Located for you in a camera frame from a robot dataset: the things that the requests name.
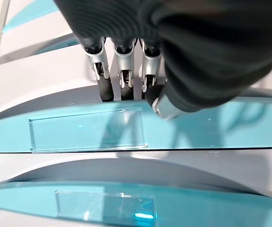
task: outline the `robotic arm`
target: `robotic arm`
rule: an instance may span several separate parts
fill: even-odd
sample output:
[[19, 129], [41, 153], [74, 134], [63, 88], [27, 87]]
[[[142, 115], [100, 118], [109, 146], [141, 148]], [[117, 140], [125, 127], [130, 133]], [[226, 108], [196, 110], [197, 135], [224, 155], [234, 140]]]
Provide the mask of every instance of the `robotic arm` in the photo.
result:
[[[114, 43], [121, 99], [133, 99], [133, 51], [143, 49], [142, 93], [164, 119], [221, 105], [272, 70], [270, 0], [55, 0], [113, 100], [105, 37]], [[156, 85], [161, 55], [167, 82]]]

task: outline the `blue light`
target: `blue light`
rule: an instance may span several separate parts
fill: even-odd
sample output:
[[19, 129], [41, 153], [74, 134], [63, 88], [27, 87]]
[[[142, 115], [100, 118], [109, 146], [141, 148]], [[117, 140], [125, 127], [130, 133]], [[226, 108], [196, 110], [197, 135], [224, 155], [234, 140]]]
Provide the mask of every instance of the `blue light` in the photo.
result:
[[136, 218], [154, 219], [152, 214], [135, 213]]

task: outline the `black sleeve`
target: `black sleeve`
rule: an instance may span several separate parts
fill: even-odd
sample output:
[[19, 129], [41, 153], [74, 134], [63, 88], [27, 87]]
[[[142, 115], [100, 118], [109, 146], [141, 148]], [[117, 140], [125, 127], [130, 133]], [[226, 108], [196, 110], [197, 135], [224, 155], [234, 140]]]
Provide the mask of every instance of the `black sleeve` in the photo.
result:
[[161, 40], [165, 93], [192, 112], [272, 70], [272, 0], [55, 0], [75, 35]]
[[221, 105], [272, 70], [272, 0], [163, 0], [145, 13], [179, 109]]

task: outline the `turquoise panel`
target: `turquoise panel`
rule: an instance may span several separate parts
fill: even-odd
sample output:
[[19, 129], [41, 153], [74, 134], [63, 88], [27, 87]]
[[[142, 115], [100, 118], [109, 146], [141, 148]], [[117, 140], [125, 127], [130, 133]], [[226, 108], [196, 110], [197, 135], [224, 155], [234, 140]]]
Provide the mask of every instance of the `turquoise panel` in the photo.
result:
[[0, 209], [130, 226], [272, 227], [269, 197], [120, 183], [8, 183]]
[[272, 148], [272, 99], [235, 100], [171, 121], [145, 101], [71, 105], [0, 120], [0, 152], [137, 147]]
[[20, 12], [18, 12], [4, 27], [7, 32], [21, 24], [45, 16], [59, 10], [53, 0], [34, 0]]

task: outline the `black ribbed fabric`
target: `black ribbed fabric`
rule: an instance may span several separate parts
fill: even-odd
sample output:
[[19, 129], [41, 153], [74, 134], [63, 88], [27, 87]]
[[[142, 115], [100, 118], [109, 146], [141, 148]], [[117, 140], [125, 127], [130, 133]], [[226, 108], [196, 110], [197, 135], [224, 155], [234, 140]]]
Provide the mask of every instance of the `black ribbed fabric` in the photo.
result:
[[272, 69], [272, 0], [55, 0], [81, 38], [161, 39], [170, 101], [221, 105]]

